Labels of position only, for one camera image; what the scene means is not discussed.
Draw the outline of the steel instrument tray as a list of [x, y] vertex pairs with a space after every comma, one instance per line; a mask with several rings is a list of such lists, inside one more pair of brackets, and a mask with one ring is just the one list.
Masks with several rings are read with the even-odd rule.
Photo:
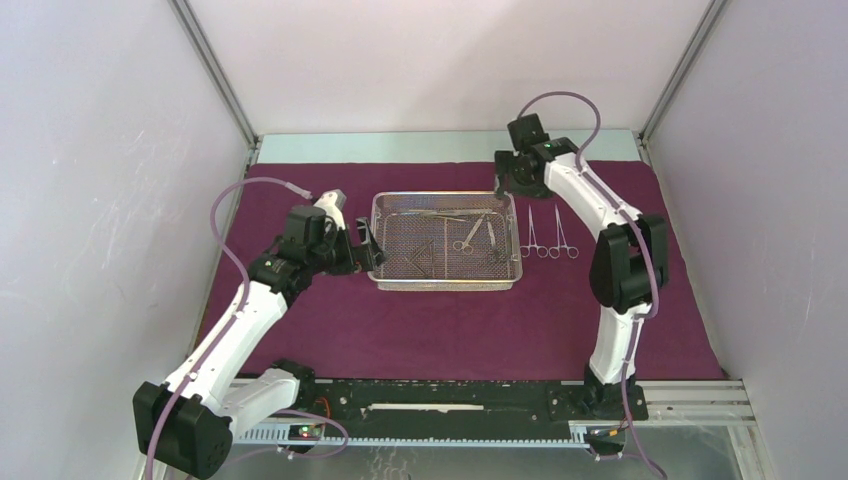
[[[486, 215], [472, 241], [474, 253], [464, 255], [452, 248], [462, 240], [480, 216], [464, 221], [421, 216], [395, 216], [403, 210], [493, 209]], [[487, 222], [494, 226], [498, 247], [508, 260], [486, 262], [490, 242]], [[523, 276], [519, 252], [517, 209], [510, 194], [496, 196], [489, 191], [407, 191], [383, 192], [372, 202], [372, 227], [385, 263], [369, 274], [384, 291], [503, 291]], [[403, 258], [427, 240], [435, 241], [435, 274], [424, 278], [406, 265]]]

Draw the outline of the steel surgical scissors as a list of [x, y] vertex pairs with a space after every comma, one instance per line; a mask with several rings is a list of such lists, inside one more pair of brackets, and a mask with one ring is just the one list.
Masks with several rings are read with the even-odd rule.
[[562, 256], [569, 259], [576, 259], [579, 256], [579, 249], [569, 245], [567, 242], [562, 216], [558, 206], [555, 206], [554, 218], [556, 224], [556, 245], [548, 248], [548, 256], [553, 259], [558, 259]]

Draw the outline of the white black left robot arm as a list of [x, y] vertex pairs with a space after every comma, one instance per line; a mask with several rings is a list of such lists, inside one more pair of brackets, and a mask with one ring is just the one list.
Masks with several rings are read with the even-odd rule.
[[315, 373], [292, 361], [274, 364], [236, 390], [230, 384], [314, 276], [369, 272], [384, 262], [368, 220], [360, 217], [356, 226], [361, 242], [354, 246], [340, 215], [295, 208], [283, 234], [240, 268], [242, 284], [195, 351], [163, 383], [138, 388], [132, 404], [146, 475], [160, 461], [208, 479], [223, 466], [234, 440], [268, 416], [312, 411]]

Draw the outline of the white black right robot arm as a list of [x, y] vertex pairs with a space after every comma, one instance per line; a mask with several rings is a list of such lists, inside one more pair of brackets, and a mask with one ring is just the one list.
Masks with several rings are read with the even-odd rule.
[[589, 284], [601, 310], [581, 402], [591, 416], [606, 418], [633, 387], [643, 323], [657, 314], [669, 281], [668, 224], [616, 194], [565, 137], [497, 151], [494, 162], [498, 194], [557, 195], [595, 238]]

